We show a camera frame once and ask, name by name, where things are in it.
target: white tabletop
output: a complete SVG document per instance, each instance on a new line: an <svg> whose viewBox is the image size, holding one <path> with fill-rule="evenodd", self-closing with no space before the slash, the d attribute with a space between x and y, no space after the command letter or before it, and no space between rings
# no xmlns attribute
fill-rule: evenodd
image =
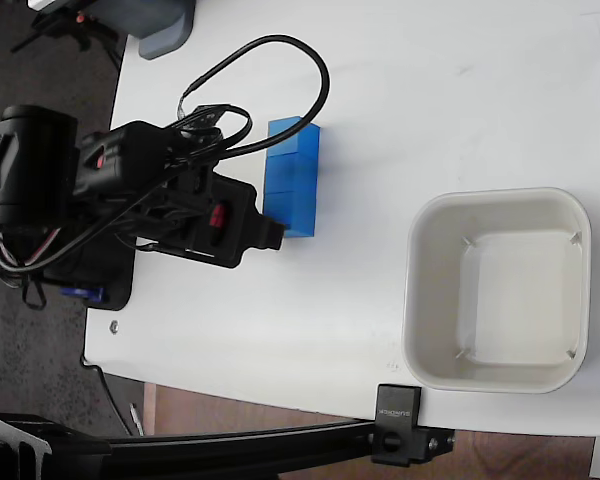
<svg viewBox="0 0 600 480"><path fill-rule="evenodd" d="M248 41L285 33L323 55L316 236L248 251L235 270L138 254L120 312L90 310L87 358L105 371L240 400L373 418L379 383L417 385L402 355L407 236L454 191L554 186L593 228L589 348L545 395L426 390L420 423L600 435L600 0L199 0L177 52L129 40L113 126L175 119L186 86ZM318 74L268 45L185 104L301 115ZM262 192L264 153L219 171ZM112 335L109 324L119 322Z"/></svg>

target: wire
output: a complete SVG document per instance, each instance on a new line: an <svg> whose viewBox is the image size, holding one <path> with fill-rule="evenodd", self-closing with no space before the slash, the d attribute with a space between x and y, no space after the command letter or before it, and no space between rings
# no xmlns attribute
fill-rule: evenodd
<svg viewBox="0 0 600 480"><path fill-rule="evenodd" d="M104 393L107 395L107 399L109 400L109 403L111 404L113 413L115 414L116 418L120 422L120 425L122 425L122 428L124 428L124 431L126 432L126 434L129 435L130 437L132 437L133 433L131 432L129 425L127 425L127 422L125 421L124 417L122 416L122 413L120 413L120 409L118 408L118 405L116 404L116 401L113 398L113 395L111 394L111 390L109 389L109 384L107 383L107 378L104 376L104 372L102 371L102 368L100 368L99 365L96 365L93 363L87 363L87 359L84 356L85 348L86 348L86 338L87 338L87 325L85 323L84 340L82 341L82 353L80 354L80 367L85 370L95 370L96 372L98 372L98 377L100 378L100 383L102 384Z"/></svg>
<svg viewBox="0 0 600 480"><path fill-rule="evenodd" d="M44 252L46 252L49 249L49 246L53 243L53 241L56 239L56 237L58 236L58 234L60 233L60 228L55 228L51 231L51 233L49 234L49 236L47 237L47 239L42 242L42 245L40 245L38 247L38 249L33 252L33 255L31 255L25 262L25 265L31 265L32 263L35 263Z"/></svg>
<svg viewBox="0 0 600 480"><path fill-rule="evenodd" d="M135 242L130 241L130 240L124 238L119 233L116 233L115 236L118 239L118 241L120 243L122 243L125 247L130 248L131 250L137 250L138 252L147 252L148 251L147 247L149 247L150 245L153 245L155 243L158 243L158 242L148 242L148 243L145 243L143 245L136 245Z"/></svg>
<svg viewBox="0 0 600 480"><path fill-rule="evenodd" d="M318 112L320 112L320 110L322 110L322 107L326 103L327 97L329 96L329 88L331 86L331 80L329 78L329 70L327 68L327 65L324 63L324 60L322 59L322 57L320 57L320 55L318 54L318 52L316 52L309 45L302 42L301 40L298 40L297 38L290 37L288 35L267 35L265 37L261 37L256 40L253 40L252 42L247 43L244 47L239 48L234 53L232 53L227 58L225 58L220 63L218 63L215 67L210 69L207 73L200 76L191 85L189 85L189 87L187 87L187 89L182 94L182 97L180 97L180 102L178 103L178 118L183 118L183 116L184 116L184 110L183 110L182 104L183 104L185 98L187 98L187 96L189 96L192 92L194 92L199 87L204 85L209 79L211 79L216 74L218 74L219 72L224 70L226 67L231 65L237 59L239 59L246 53L250 52L254 48L264 45L266 43L286 43L286 44L292 45L292 46L298 48L299 50L301 50L302 52L306 53L315 62L315 64L318 67L318 70L320 72L320 77L321 77L321 81L322 81L322 84L320 86L320 92L318 93L318 98L316 99L314 104L311 106L309 111L293 126L289 127L288 129L284 130L283 132L278 133L277 135L274 135L273 137L269 137L264 140L254 142L249 145L244 145L242 147L236 147L236 148L227 150L224 153L220 154L220 157L219 157L220 160L225 160L227 158L233 158L233 157L238 157L240 155L246 155L248 153L257 152L259 150L263 150L265 148L269 148L274 145L277 145L278 143L292 137L293 135L298 133L300 130L302 130L304 127L309 125L309 123L311 123L311 120L313 120L315 118L315 116L318 114Z"/></svg>
<svg viewBox="0 0 600 480"><path fill-rule="evenodd" d="M109 60L111 60L111 63L113 64L116 71L120 73L120 70L122 69L122 64L120 63L120 60L108 48L105 47L104 51L107 54L107 57L109 57Z"/></svg>
<svg viewBox="0 0 600 480"><path fill-rule="evenodd" d="M24 261L24 264L31 265L32 263L35 263L42 256L42 254L49 249L49 246L58 236L58 233L60 233L59 228L52 230L49 236L44 240L44 242L42 242L42 244L36 249L36 251L27 260ZM2 232L0 232L0 251L2 252L2 255L4 255L4 257L12 265L18 265L18 260L16 259L16 257L4 245L4 238L2 236Z"/></svg>

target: stacked blue blocks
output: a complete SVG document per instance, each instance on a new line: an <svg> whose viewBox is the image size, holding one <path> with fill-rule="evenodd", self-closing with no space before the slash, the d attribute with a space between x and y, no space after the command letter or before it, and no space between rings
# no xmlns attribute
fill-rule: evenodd
<svg viewBox="0 0 600 480"><path fill-rule="evenodd" d="M300 117L291 117L269 122L269 136L299 120ZM263 213L285 225L285 237L313 237L319 144L320 127L309 124L267 150Z"/></svg>

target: dark carpet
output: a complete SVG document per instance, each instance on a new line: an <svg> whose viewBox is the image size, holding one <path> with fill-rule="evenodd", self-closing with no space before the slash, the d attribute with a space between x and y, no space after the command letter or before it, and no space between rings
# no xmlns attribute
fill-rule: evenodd
<svg viewBox="0 0 600 480"><path fill-rule="evenodd" d="M42 38L9 53L30 33L34 16L26 2L0 1L0 114L9 105L37 104L76 117L80 136L108 130L117 72L99 44L79 53L70 38ZM50 289L47 294L47 309L34 312L22 304L20 291L0 283L0 411L35 413L94 435L122 435L97 374L79 366L85 308ZM129 418L130 402L142 406L142 384L108 379Z"/></svg>

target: black clamp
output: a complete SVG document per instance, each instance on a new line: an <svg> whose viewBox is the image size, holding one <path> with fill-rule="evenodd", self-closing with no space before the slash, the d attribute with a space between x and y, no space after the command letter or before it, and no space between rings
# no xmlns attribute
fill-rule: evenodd
<svg viewBox="0 0 600 480"><path fill-rule="evenodd" d="M455 430L418 426L420 387L379 385L371 460L408 467L453 451Z"/></svg>

